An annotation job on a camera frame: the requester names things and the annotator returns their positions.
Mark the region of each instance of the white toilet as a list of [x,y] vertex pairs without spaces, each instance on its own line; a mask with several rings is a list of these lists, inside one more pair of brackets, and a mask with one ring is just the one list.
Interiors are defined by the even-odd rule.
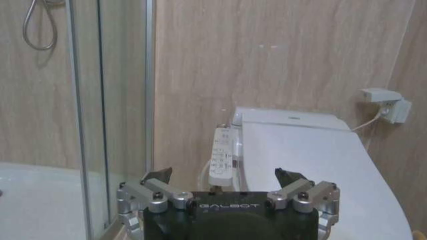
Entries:
[[333,115],[272,109],[236,109],[233,186],[274,191],[274,169],[301,173],[340,188],[338,222],[330,240],[411,240],[408,221],[356,133]]

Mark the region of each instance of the electrical outlet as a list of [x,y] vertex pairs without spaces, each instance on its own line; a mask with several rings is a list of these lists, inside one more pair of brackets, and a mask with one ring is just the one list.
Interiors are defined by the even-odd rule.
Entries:
[[383,104],[388,108],[388,113],[381,116],[391,124],[403,124],[409,115],[412,103],[401,98],[397,101],[389,101]]

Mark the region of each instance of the bathtub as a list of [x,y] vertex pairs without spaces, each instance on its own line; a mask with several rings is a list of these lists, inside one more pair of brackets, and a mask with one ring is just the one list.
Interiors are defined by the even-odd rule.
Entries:
[[[100,174],[89,175],[89,189],[98,236],[108,218]],[[78,170],[0,162],[0,190],[1,240],[86,239]]]

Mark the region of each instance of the shower glass panel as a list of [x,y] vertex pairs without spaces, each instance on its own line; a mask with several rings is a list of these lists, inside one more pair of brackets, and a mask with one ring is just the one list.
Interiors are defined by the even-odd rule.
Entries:
[[118,184],[146,163],[146,3],[68,0],[88,238],[117,218]]
[[145,1],[98,1],[109,220],[118,183],[145,172]]

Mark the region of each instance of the cable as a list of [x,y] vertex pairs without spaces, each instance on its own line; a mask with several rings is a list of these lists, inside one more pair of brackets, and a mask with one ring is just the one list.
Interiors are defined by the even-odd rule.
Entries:
[[[29,19],[32,18],[37,1],[41,1],[41,3],[42,3],[42,8],[45,10],[46,17],[48,17],[48,20],[49,20],[50,26],[52,26],[52,40],[50,40],[49,44],[44,45],[44,46],[36,46],[30,42],[30,40],[28,39],[28,22],[29,22]],[[21,25],[21,34],[22,34],[22,38],[24,38],[25,43],[34,50],[45,51],[45,50],[49,50],[50,48],[53,48],[54,45],[56,45],[57,38],[58,38],[58,33],[57,33],[56,24],[54,24],[53,16],[52,16],[52,13],[50,13],[49,5],[58,5],[61,3],[64,3],[64,1],[32,0],[32,2],[30,2],[30,5],[29,5],[28,11],[26,11],[26,15],[25,15],[25,20],[24,20],[24,23]]]
[[353,132],[355,130],[365,127],[367,125],[369,125],[371,123],[373,123],[380,117],[381,115],[385,115],[388,113],[388,108],[381,107],[375,115],[375,117],[367,121],[365,123],[363,123],[360,126],[356,126],[353,129],[351,129],[351,131]]
[[208,166],[210,164],[210,160],[208,160],[204,164],[204,167],[201,169],[200,175],[197,176],[197,190],[202,192],[202,186],[204,186],[204,177],[206,174]]

